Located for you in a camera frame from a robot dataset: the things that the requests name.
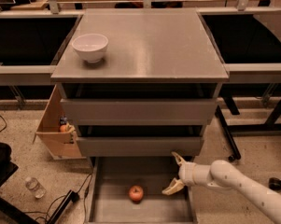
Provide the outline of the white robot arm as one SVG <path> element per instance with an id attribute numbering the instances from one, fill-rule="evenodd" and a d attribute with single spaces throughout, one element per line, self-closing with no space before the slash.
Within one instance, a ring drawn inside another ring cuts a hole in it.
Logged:
<path id="1" fill-rule="evenodd" d="M 281 224 L 281 194 L 242 174 L 232 164 L 224 160 L 201 165 L 185 161 L 178 153 L 172 152 L 179 166 L 178 178 L 173 178 L 162 191 L 172 195 L 185 187 L 203 186 L 212 190 L 237 190 L 275 224 Z"/>

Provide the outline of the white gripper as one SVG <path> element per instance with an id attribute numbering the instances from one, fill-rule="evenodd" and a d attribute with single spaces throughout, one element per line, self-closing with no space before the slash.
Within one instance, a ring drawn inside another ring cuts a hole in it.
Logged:
<path id="1" fill-rule="evenodd" d="M 176 164 L 180 166 L 178 176 L 173 178 L 169 186 L 162 191 L 164 195 L 173 195 L 186 186 L 207 186 L 212 180 L 209 165 L 201 165 L 185 161 L 177 152 L 172 151 Z"/>

